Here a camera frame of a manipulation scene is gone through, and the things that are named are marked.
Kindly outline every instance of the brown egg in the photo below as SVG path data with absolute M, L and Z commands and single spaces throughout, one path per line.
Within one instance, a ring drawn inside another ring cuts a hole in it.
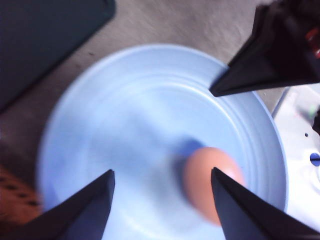
M 245 184 L 236 162 L 227 153 L 214 147 L 200 148 L 188 158 L 183 172 L 183 184 L 192 205 L 208 220 L 220 225 L 211 186 L 211 171 L 214 167 L 238 183 Z

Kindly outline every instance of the plate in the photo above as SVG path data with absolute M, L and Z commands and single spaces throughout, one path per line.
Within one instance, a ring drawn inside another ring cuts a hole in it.
M 42 139 L 45 210 L 113 169 L 103 239 L 224 239 L 182 189 L 186 157 L 204 146 L 229 153 L 247 188 L 284 210 L 285 157 L 266 107 L 254 92 L 208 91 L 226 69 L 203 52 L 167 44 L 125 49 L 90 67 L 62 96 Z

